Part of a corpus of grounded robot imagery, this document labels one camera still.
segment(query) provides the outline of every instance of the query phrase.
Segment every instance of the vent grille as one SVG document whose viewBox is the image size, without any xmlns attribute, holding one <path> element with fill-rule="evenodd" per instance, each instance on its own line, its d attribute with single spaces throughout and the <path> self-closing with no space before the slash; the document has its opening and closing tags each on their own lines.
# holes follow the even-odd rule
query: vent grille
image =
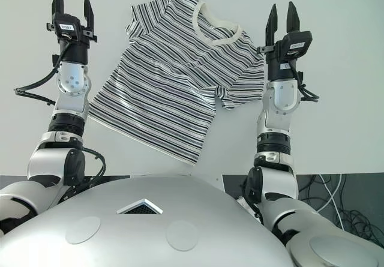
<svg viewBox="0 0 384 267">
<path fill-rule="evenodd" d="M 140 206 L 133 208 L 132 210 L 127 211 L 124 214 L 157 214 L 150 207 L 145 204 L 141 204 Z"/>
<path fill-rule="evenodd" d="M 117 210 L 117 214 L 162 214 L 163 210 L 148 199 L 141 199 Z"/>
</svg>

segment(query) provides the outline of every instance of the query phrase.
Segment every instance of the striped t-shirt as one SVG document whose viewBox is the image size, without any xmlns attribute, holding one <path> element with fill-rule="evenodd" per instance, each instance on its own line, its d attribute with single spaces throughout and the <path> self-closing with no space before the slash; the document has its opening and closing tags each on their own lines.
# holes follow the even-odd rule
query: striped t-shirt
<svg viewBox="0 0 384 267">
<path fill-rule="evenodd" d="M 89 114 L 195 165 L 215 98 L 226 109 L 261 99 L 263 58 L 239 25 L 214 18 L 202 1 L 155 0 L 132 14 L 129 47 Z"/>
</svg>

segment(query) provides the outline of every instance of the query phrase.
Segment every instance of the label sticker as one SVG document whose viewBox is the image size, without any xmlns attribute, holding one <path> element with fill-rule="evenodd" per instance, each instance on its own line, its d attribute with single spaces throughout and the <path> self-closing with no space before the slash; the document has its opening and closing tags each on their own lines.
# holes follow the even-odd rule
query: label sticker
<svg viewBox="0 0 384 267">
<path fill-rule="evenodd" d="M 305 42 L 301 42 L 301 43 L 296 43 L 296 44 L 292 44 L 289 49 L 296 49 L 296 48 L 300 48 L 300 47 L 303 47 L 305 45 Z"/>
<path fill-rule="evenodd" d="M 284 70 L 284 69 L 290 69 L 290 66 L 288 63 L 282 63 L 280 64 L 280 70 Z"/>
<path fill-rule="evenodd" d="M 68 25 L 68 24 L 59 24 L 59 25 L 60 25 L 60 28 L 62 30 L 72 30 L 72 31 L 74 31 L 74 28 L 73 28 L 72 25 Z"/>
</svg>

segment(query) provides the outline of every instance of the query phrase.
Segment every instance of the wire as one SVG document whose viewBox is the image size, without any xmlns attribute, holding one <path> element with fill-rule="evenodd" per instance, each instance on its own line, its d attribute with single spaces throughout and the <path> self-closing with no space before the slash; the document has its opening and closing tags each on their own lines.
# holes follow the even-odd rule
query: wire
<svg viewBox="0 0 384 267">
<path fill-rule="evenodd" d="M 310 200 L 319 200 L 323 203 L 328 203 L 328 199 L 310 196 L 310 192 L 308 192 L 310 191 L 310 187 L 313 185 L 313 183 L 318 182 L 317 180 L 313 179 L 316 178 L 316 176 L 317 175 L 311 175 L 311 179 L 309 182 L 310 185 L 308 186 L 308 184 L 306 184 L 305 186 L 305 188 L 307 189 L 308 196 L 306 198 L 301 199 L 303 201 L 308 201 L 308 204 L 311 206 L 313 205 L 311 204 Z M 379 240 L 379 238 L 384 238 L 384 232 L 380 228 L 378 228 L 376 225 L 371 224 L 369 219 L 361 212 L 357 210 L 344 209 L 343 194 L 346 186 L 347 177 L 347 174 L 343 175 L 341 188 L 339 188 L 338 191 L 340 197 L 340 206 L 338 207 L 338 211 L 340 213 L 341 222 L 343 223 L 345 231 L 354 234 L 360 238 L 371 241 L 372 243 L 375 243 L 376 245 L 384 248 L 384 242 L 382 242 L 382 240 Z M 337 227 L 341 227 L 340 219 L 336 212 L 334 212 L 333 222 Z"/>
<path fill-rule="evenodd" d="M 316 175 L 311 175 L 310 181 L 306 184 L 306 186 L 299 189 L 299 193 L 307 189 L 314 182 L 315 178 L 316 178 Z"/>
<path fill-rule="evenodd" d="M 332 200 L 332 202 L 333 202 L 333 204 L 334 204 L 334 206 L 335 206 L 335 210 L 336 210 L 338 219 L 339 219 L 339 221 L 340 221 L 340 226 L 341 226 L 341 228 L 344 230 L 343 221 L 341 220 L 341 216 L 340 216 L 340 213 L 339 213 L 339 211 L 338 211 L 338 208 L 337 208 L 337 205 L 336 205 L 336 202 L 335 202 L 335 199 L 334 199 L 334 195 L 336 194 L 336 192 L 337 192 L 337 190 L 338 190 L 338 188 L 339 188 L 339 186 L 340 186 L 340 184 L 341 184 L 341 179 L 342 179 L 343 176 L 342 176 L 342 174 L 340 174 L 340 179 L 339 179 L 339 181 L 338 181 L 338 185 L 337 185 L 337 187 L 336 187 L 336 189 L 335 189 L 335 191 L 334 191 L 333 193 L 331 193 L 331 191 L 329 190 L 327 184 L 325 183 L 325 180 L 324 180 L 323 176 L 322 176 L 321 174 L 319 174 L 319 176 L 320 176 L 320 179 L 321 179 L 321 180 L 323 181 L 323 183 L 324 183 L 324 187 L 325 187 L 325 189 L 327 190 L 328 194 L 329 194 L 330 197 L 331 197 L 331 200 Z M 327 205 L 328 205 L 328 202 L 327 202 L 323 207 L 321 207 L 319 210 L 317 210 L 317 211 L 320 212 L 320 211 L 321 211 L 322 209 L 324 209 L 324 207 L 326 207 Z"/>
<path fill-rule="evenodd" d="M 65 55 L 65 53 L 67 52 L 67 50 L 68 50 L 68 48 L 70 46 L 71 46 L 70 42 L 68 42 L 65 45 L 65 47 L 61 51 L 58 59 L 56 60 L 55 66 L 53 67 L 52 71 L 46 77 L 40 79 L 39 81 L 37 81 L 35 83 L 29 84 L 29 85 L 26 85 L 26 86 L 23 86 L 23 87 L 15 88 L 14 89 L 15 94 L 18 95 L 18 96 L 23 96 L 23 97 L 28 97 L 28 98 L 40 100 L 40 101 L 46 102 L 48 105 L 51 105 L 51 104 L 55 105 L 56 103 L 53 100 L 51 100 L 51 99 L 48 99 L 48 98 L 46 98 L 44 96 L 40 96 L 40 95 L 33 94 L 33 93 L 30 93 L 30 92 L 26 92 L 26 91 L 27 90 L 35 89 L 35 88 L 37 88 L 37 87 L 47 83 L 58 72 L 58 68 L 60 66 L 61 59 L 63 58 L 63 56 Z"/>
<path fill-rule="evenodd" d="M 100 153 L 96 152 L 95 150 L 83 147 L 83 151 L 95 155 L 95 159 L 96 160 L 100 159 L 100 161 L 103 164 L 100 171 L 88 182 L 88 185 L 92 186 L 92 185 L 95 185 L 96 183 L 98 183 L 100 181 L 100 179 L 103 177 L 103 175 L 105 174 L 106 169 L 107 169 L 106 160 L 105 160 L 104 156 L 102 156 Z"/>
<path fill-rule="evenodd" d="M 321 180 L 323 181 L 323 183 L 324 183 L 324 187 L 325 187 L 325 188 L 327 189 L 327 191 L 328 191 L 329 189 L 328 189 L 328 186 L 326 185 L 326 182 L 325 182 L 323 176 L 322 176 L 322 175 L 319 175 L 319 176 L 320 176 L 320 179 L 321 179 Z M 327 207 L 328 204 L 329 204 L 331 201 L 334 202 L 334 196 L 335 196 L 337 190 L 339 189 L 339 187 L 340 187 L 340 185 L 341 185 L 341 180 L 342 180 L 342 178 L 343 178 L 343 176 L 342 176 L 342 174 L 340 174 L 340 177 L 339 177 L 339 180 L 338 180 L 338 184 L 337 184 L 337 186 L 336 186 L 334 192 L 333 192 L 333 193 L 331 193 L 330 191 L 328 192 L 329 195 L 330 195 L 331 197 L 328 199 L 328 201 L 327 201 L 321 208 L 319 208 L 319 209 L 317 210 L 318 212 L 320 212 L 320 211 L 323 210 L 325 207 Z"/>
<path fill-rule="evenodd" d="M 332 175 L 329 175 L 329 179 L 325 181 L 325 184 L 328 184 L 332 181 Z M 323 181 L 318 181 L 316 180 L 316 177 L 315 177 L 315 180 L 314 180 L 315 183 L 319 183 L 319 184 L 323 184 Z"/>
<path fill-rule="evenodd" d="M 255 213 L 255 217 L 258 218 L 260 220 L 260 222 L 262 224 L 263 223 L 263 217 L 261 215 L 261 212 L 260 212 L 260 209 L 255 206 L 255 204 L 253 204 L 252 202 L 250 202 L 247 197 L 245 196 L 245 185 L 247 184 L 247 177 L 245 177 L 244 179 L 244 182 L 241 184 L 241 195 L 243 196 L 245 202 L 249 205 L 249 207 L 253 210 L 253 212 Z"/>
<path fill-rule="evenodd" d="M 107 169 L 106 161 L 104 156 L 102 156 L 100 153 L 96 152 L 95 150 L 83 147 L 83 151 L 95 155 L 95 159 L 99 159 L 101 163 L 103 164 L 100 171 L 91 178 L 91 180 L 83 182 L 82 184 L 79 184 L 77 186 L 72 186 L 65 192 L 65 194 L 61 197 L 60 202 L 69 199 L 70 197 L 75 196 L 76 194 L 79 194 L 93 186 L 96 186 L 98 183 L 100 183 L 101 179 L 103 178 L 103 175 L 105 174 L 105 171 Z"/>
<path fill-rule="evenodd" d="M 296 71 L 296 68 L 292 65 L 291 62 L 289 62 L 289 66 L 290 66 L 290 69 L 292 70 L 293 76 L 298 82 L 298 89 L 300 93 L 303 95 L 303 97 L 301 97 L 301 101 L 318 102 L 318 99 L 320 97 L 305 88 L 307 86 L 301 82 L 301 78 L 298 72 Z"/>
</svg>

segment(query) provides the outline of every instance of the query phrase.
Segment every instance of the black cable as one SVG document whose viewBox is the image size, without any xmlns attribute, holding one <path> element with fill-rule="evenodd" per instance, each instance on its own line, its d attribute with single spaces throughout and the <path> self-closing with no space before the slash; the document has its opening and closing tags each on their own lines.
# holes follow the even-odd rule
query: black cable
<svg viewBox="0 0 384 267">
<path fill-rule="evenodd" d="M 296 68 L 292 65 L 291 62 L 289 62 L 289 66 L 290 66 L 290 69 L 292 70 L 293 76 L 298 82 L 298 90 L 303 95 L 303 97 L 301 97 L 301 101 L 318 102 L 318 99 L 320 97 L 305 88 L 307 86 L 301 82 L 300 76 L 296 71 Z"/>
<path fill-rule="evenodd" d="M 40 95 L 33 94 L 30 92 L 26 92 L 26 91 L 35 89 L 35 88 L 40 87 L 41 85 L 47 83 L 58 72 L 58 68 L 60 66 L 61 59 L 63 58 L 63 56 L 65 55 L 65 53 L 67 52 L 67 50 L 70 46 L 71 46 L 70 42 L 68 42 L 65 45 L 64 49 L 62 50 L 62 52 L 60 53 L 60 55 L 56 61 L 55 66 L 53 67 L 52 71 L 46 77 L 40 79 L 39 81 L 37 81 L 35 83 L 29 84 L 29 85 L 26 85 L 23 87 L 15 88 L 14 89 L 15 94 L 18 96 L 28 97 L 28 98 L 32 98 L 32 99 L 36 99 L 36 100 L 41 100 L 43 102 L 46 102 L 48 105 L 51 105 L 51 104 L 55 105 L 56 103 L 51 99 L 48 99 L 44 96 L 40 96 Z"/>
<path fill-rule="evenodd" d="M 314 179 L 316 178 L 316 175 L 311 175 L 311 178 L 308 182 L 308 184 L 302 188 L 299 189 L 299 193 L 304 191 L 305 189 L 307 189 L 313 182 L 314 182 Z"/>
<path fill-rule="evenodd" d="M 328 184 L 332 181 L 332 175 L 329 175 L 329 179 L 328 180 L 325 180 L 325 182 L 323 181 L 317 181 L 317 180 L 314 180 L 315 183 L 318 183 L 318 184 Z"/>
<path fill-rule="evenodd" d="M 79 194 L 79 193 L 97 185 L 98 183 L 100 183 L 100 180 L 103 178 L 103 175 L 105 174 L 107 166 L 106 166 L 106 161 L 105 161 L 104 156 L 102 156 L 100 153 L 96 152 L 95 150 L 92 150 L 92 149 L 89 149 L 86 147 L 83 147 L 83 151 L 90 153 L 92 155 L 95 155 L 95 159 L 96 160 L 99 159 L 103 165 L 102 165 L 100 171 L 95 176 L 93 176 L 93 178 L 91 180 L 89 180 L 89 181 L 85 180 L 80 185 L 70 187 L 67 190 L 67 192 L 65 192 L 65 194 L 61 197 L 59 203 L 61 203 L 65 200 L 75 196 L 76 194 Z"/>
<path fill-rule="evenodd" d="M 323 182 L 317 181 L 316 176 L 317 175 L 312 175 L 309 183 L 305 187 L 300 189 L 301 191 L 304 191 L 305 189 L 307 189 L 306 198 L 303 198 L 301 200 L 308 201 L 308 204 L 311 205 L 314 209 L 317 209 L 317 208 L 313 206 L 313 204 L 311 203 L 311 200 L 320 200 L 322 202 L 327 202 L 329 199 L 328 197 L 324 199 L 321 197 L 310 195 L 310 190 L 313 183 L 321 183 L 321 184 L 323 183 Z M 371 241 L 377 244 L 378 246 L 384 248 L 384 243 L 382 243 L 376 235 L 376 234 L 380 234 L 381 236 L 384 236 L 384 232 L 380 228 L 378 228 L 376 225 L 371 224 L 369 219 L 360 211 L 344 209 L 343 194 L 346 186 L 346 181 L 347 181 L 347 175 L 344 176 L 344 181 L 341 185 L 341 188 L 338 191 L 339 197 L 340 197 L 340 206 L 337 207 L 339 210 L 341 221 L 343 222 L 345 231 L 351 234 L 354 234 L 360 238 Z M 338 220 L 336 212 L 334 212 L 333 222 L 337 227 L 340 227 L 340 222 Z"/>
<path fill-rule="evenodd" d="M 96 160 L 100 159 L 100 161 L 103 164 L 100 171 L 88 182 L 89 186 L 95 185 L 96 183 L 98 183 L 100 181 L 100 179 L 105 174 L 105 171 L 107 169 L 106 160 L 105 160 L 104 156 L 102 156 L 100 153 L 96 152 L 95 150 L 83 147 L 83 151 L 95 155 L 95 159 Z"/>
<path fill-rule="evenodd" d="M 340 192 L 339 192 L 339 198 L 340 198 L 340 207 L 342 210 L 344 210 L 344 202 L 343 202 L 343 194 L 344 194 L 344 187 L 346 186 L 347 182 L 347 174 L 344 176 L 344 182 L 341 186 Z"/>
<path fill-rule="evenodd" d="M 260 219 L 260 222 L 263 224 L 263 217 L 260 213 L 260 209 L 255 206 L 252 202 L 250 202 L 245 196 L 245 185 L 247 183 L 247 177 L 245 177 L 244 182 L 241 184 L 241 195 L 243 196 L 245 202 L 249 205 L 249 207 L 253 210 L 256 218 Z"/>
</svg>

